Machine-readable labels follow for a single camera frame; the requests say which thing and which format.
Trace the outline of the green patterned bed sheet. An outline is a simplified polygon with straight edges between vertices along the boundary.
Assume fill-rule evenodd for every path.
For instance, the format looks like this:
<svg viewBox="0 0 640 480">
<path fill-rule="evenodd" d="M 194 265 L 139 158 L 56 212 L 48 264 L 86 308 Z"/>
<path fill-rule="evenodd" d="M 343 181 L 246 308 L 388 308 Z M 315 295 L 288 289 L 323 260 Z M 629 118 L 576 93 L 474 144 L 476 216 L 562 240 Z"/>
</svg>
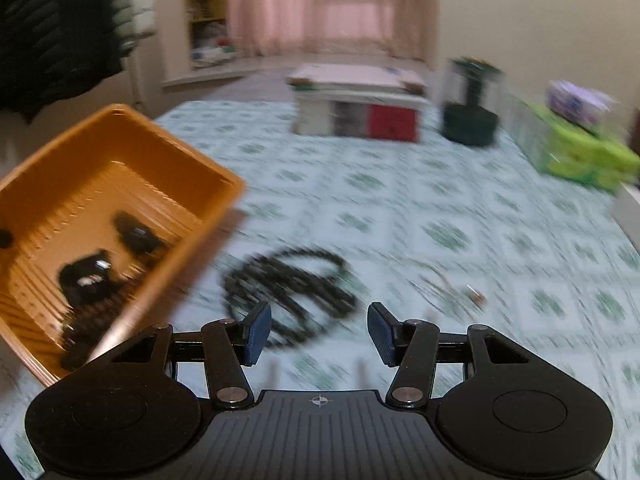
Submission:
<svg viewBox="0 0 640 480">
<path fill-rule="evenodd" d="M 538 174 L 508 136 L 417 144 L 303 138 L 286 103 L 186 103 L 160 125 L 241 177 L 244 222 L 190 288 L 176 323 L 220 311 L 221 275 L 282 244 L 333 249 L 363 302 L 446 332 L 486 323 L 602 396 L 614 437 L 601 469 L 639 474 L 639 256 L 608 194 Z"/>
</svg>

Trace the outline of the purple patterned pouch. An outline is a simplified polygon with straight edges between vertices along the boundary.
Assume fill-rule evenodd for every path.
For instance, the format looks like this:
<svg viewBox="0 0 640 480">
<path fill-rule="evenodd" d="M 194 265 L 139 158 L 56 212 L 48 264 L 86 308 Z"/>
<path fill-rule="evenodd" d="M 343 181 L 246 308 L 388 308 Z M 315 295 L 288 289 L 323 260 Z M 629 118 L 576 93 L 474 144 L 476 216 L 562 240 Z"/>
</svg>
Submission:
<svg viewBox="0 0 640 480">
<path fill-rule="evenodd" d="M 590 133 L 599 133 L 617 105 L 608 94 L 572 84 L 566 80 L 552 80 L 547 84 L 546 103 L 549 110 Z"/>
</svg>

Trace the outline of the black padded jacket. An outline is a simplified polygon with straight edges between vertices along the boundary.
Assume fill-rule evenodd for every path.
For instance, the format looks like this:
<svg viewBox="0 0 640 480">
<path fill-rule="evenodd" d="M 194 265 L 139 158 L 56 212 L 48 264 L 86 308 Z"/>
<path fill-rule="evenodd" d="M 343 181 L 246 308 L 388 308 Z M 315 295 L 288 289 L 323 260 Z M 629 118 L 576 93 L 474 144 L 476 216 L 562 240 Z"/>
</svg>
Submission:
<svg viewBox="0 0 640 480">
<path fill-rule="evenodd" d="M 1 0 L 1 108 L 25 122 L 122 71 L 155 0 Z"/>
</svg>

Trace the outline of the yellow bookshelf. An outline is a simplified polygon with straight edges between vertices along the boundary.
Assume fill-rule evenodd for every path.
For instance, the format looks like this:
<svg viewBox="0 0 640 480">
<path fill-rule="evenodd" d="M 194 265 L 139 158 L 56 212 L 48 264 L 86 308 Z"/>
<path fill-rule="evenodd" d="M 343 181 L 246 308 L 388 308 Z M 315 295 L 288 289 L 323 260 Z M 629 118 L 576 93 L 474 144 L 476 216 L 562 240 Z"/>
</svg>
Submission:
<svg viewBox="0 0 640 480">
<path fill-rule="evenodd" d="M 226 0 L 186 0 L 186 21 L 194 70 L 224 64 L 234 57 Z"/>
</svg>

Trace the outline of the white box with red side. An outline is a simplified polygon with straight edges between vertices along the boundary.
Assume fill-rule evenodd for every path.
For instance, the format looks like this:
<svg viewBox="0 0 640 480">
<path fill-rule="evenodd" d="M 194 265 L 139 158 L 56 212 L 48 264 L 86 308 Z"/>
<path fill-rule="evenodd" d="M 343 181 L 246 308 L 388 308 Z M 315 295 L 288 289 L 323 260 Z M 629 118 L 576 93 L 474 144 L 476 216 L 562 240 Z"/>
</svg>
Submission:
<svg viewBox="0 0 640 480">
<path fill-rule="evenodd" d="M 418 140 L 427 86 L 412 70 L 369 65 L 303 64 L 288 76 L 301 136 Z"/>
</svg>

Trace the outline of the green plastic box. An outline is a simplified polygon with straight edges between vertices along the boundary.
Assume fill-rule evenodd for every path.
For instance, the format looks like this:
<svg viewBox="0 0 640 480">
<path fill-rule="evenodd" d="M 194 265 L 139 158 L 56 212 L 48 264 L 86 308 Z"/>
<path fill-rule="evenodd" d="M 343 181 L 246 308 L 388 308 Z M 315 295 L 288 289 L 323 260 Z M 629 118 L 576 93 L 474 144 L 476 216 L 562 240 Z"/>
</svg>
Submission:
<svg viewBox="0 0 640 480">
<path fill-rule="evenodd" d="M 510 96 L 504 128 L 541 174 L 614 193 L 639 179 L 639 156 L 612 136 L 594 136 L 547 107 Z"/>
</svg>

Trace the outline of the pink curtain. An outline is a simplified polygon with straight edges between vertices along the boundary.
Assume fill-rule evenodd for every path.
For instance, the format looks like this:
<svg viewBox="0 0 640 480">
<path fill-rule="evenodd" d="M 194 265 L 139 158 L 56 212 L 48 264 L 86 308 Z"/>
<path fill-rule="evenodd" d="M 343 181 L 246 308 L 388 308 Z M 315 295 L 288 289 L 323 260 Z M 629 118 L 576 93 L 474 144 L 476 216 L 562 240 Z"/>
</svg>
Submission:
<svg viewBox="0 0 640 480">
<path fill-rule="evenodd" d="M 227 0 L 236 50 L 389 55 L 434 66 L 439 0 Z"/>
</svg>

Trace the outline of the orange plastic tray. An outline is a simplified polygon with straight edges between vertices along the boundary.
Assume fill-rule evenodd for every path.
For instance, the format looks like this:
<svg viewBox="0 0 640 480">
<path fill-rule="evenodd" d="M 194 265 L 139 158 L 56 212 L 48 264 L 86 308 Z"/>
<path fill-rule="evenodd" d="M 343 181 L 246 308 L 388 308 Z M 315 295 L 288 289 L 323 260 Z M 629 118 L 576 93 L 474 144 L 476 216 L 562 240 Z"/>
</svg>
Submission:
<svg viewBox="0 0 640 480">
<path fill-rule="evenodd" d="M 127 105 L 78 122 L 2 180 L 2 339 L 41 385 L 60 380 L 68 303 L 58 272 L 100 249 L 134 287 L 96 352 L 166 321 L 175 284 L 216 252 L 244 188 Z"/>
</svg>

